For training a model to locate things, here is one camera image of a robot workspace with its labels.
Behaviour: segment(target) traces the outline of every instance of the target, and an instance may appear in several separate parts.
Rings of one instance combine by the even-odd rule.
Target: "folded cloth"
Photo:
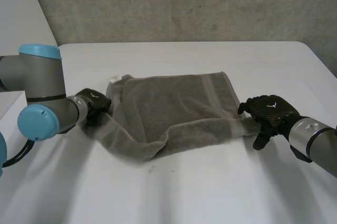
[[[223,72],[203,75],[129,75],[109,84],[113,105],[84,132],[110,153],[136,161],[221,144],[258,134],[252,118],[237,114],[239,100]]]

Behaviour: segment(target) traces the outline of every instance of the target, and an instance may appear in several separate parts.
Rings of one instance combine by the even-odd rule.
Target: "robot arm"
[[[261,150],[270,137],[283,135],[295,156],[315,162],[337,177],[336,130],[315,119],[300,116],[298,111],[279,96],[259,96],[241,103],[238,113],[248,112],[261,124],[253,147]]]
[[[0,92],[5,91],[25,91],[27,107],[19,114],[17,125],[32,141],[67,132],[111,104],[90,89],[67,97],[60,50],[49,45],[26,44],[19,48],[19,55],[0,57]]]

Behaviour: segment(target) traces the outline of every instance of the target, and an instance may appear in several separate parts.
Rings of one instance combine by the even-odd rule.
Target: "wall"
[[[56,45],[38,1],[0,0],[0,56],[17,54],[24,43]],[[0,93],[0,118],[20,93]]]
[[[337,0],[39,0],[59,45],[300,41],[337,74]]]

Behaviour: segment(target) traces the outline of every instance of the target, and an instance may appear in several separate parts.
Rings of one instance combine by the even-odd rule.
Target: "white table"
[[[61,53],[68,95],[102,91],[117,74],[224,71],[240,101],[276,94],[303,115],[337,122],[337,79],[302,43],[69,44]],[[10,155],[25,141],[16,126],[24,106],[22,95],[0,121]],[[253,140],[136,166],[74,128],[4,170],[0,223],[335,223],[337,179],[297,160],[282,137],[260,152]]]

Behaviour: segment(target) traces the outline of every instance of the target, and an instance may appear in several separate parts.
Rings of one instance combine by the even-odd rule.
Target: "towel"
[[[239,100],[223,72],[202,75],[130,75],[110,83],[107,113],[83,131],[108,152],[137,162],[230,139],[257,135],[259,125],[237,114]]]

